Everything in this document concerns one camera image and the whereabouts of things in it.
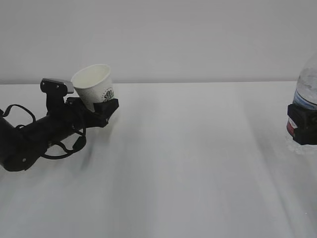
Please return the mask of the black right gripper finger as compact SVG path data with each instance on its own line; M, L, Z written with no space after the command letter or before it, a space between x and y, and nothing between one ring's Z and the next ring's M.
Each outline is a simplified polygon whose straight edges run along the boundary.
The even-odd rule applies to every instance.
M317 111L290 104L287 115L294 124L294 126L290 122L287 124L287 131L293 140L300 145L316 145Z

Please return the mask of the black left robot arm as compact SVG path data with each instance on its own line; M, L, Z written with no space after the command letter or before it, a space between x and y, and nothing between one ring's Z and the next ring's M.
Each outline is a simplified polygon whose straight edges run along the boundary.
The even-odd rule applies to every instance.
M79 97L69 97L41 119L24 106L32 118L28 125L12 126L5 117L13 105L0 113L0 165L9 172L29 169L40 157L59 160L82 150L89 128L105 127L119 107L117 99L95 103L94 112Z

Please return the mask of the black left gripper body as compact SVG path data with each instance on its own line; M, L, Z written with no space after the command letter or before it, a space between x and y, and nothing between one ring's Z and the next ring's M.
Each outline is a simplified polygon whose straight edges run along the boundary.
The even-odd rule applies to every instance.
M108 122L100 123L93 114L68 114L65 111L63 98L47 98L47 130L49 131L75 131L85 128L105 127Z

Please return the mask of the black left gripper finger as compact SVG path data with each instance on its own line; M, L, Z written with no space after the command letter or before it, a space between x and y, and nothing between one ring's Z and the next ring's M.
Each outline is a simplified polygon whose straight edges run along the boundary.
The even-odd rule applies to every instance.
M100 123L106 123L119 108L119 101L118 99L114 98L101 103L93 103L93 105L98 121Z
M65 102L65 111L68 114L93 114L79 97L68 97Z

